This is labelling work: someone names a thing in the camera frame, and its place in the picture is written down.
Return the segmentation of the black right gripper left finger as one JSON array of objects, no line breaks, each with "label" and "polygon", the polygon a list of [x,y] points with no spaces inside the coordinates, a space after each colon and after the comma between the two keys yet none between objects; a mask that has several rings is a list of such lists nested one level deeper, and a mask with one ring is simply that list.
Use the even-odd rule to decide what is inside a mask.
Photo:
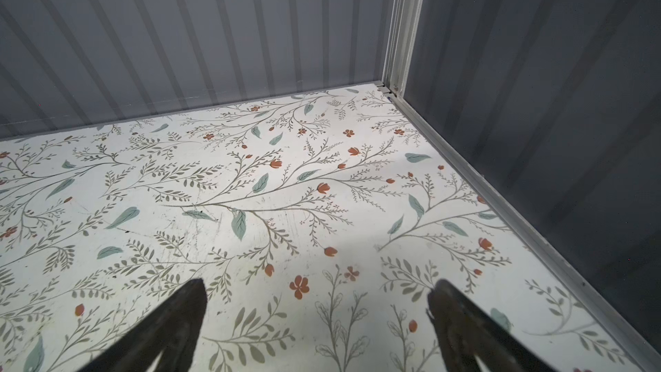
[{"label": "black right gripper left finger", "polygon": [[187,281],[81,370],[190,370],[207,306],[208,295],[203,280]]}]

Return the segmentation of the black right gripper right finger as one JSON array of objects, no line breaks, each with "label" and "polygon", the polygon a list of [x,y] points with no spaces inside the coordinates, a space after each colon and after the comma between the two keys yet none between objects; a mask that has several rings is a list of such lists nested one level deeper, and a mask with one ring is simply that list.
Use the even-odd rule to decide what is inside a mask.
[{"label": "black right gripper right finger", "polygon": [[447,371],[552,371],[446,279],[427,295],[432,323]]}]

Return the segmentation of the aluminium frame corner post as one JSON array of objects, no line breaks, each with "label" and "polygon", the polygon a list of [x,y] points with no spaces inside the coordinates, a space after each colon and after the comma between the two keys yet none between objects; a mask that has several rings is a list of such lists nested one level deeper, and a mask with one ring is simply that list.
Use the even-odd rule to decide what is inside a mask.
[{"label": "aluminium frame corner post", "polygon": [[394,0],[382,73],[383,84],[403,99],[411,69],[423,0]]}]

